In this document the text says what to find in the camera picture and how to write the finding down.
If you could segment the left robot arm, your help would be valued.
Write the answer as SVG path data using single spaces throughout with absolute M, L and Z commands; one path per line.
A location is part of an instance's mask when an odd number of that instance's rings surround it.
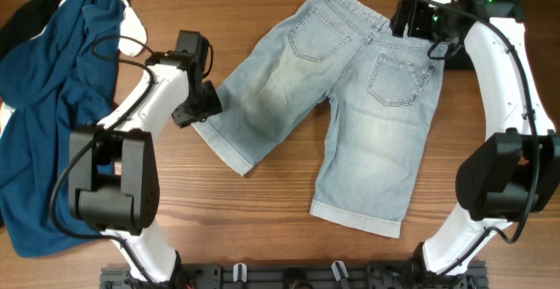
M 180 128 L 221 113 L 207 80 L 214 49 L 199 32 L 182 31 L 173 50 L 151 52 L 143 79 L 96 126 L 76 128 L 66 184 L 71 216 L 115 243 L 129 264 L 122 286 L 192 288 L 180 255 L 166 242 L 155 217 L 160 187 L 154 141 L 168 119 Z

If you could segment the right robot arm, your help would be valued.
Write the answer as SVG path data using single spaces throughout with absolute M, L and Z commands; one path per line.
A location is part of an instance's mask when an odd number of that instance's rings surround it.
M 408 285 L 457 284 L 492 237 L 517 242 L 558 187 L 559 135 L 537 93 L 524 22 L 520 0 L 402 0 L 391 19 L 395 36 L 447 44 L 444 61 L 471 62 L 486 119 L 484 143 L 458 169 L 457 204 L 416 247 Z

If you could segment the light blue denim shorts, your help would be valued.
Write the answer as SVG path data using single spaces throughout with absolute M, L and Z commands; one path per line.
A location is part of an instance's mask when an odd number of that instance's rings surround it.
M 195 130 L 243 175 L 327 102 L 311 214 L 397 238 L 438 105 L 446 50 L 394 36 L 389 20 L 358 0 L 307 0 L 219 85 L 221 113 Z

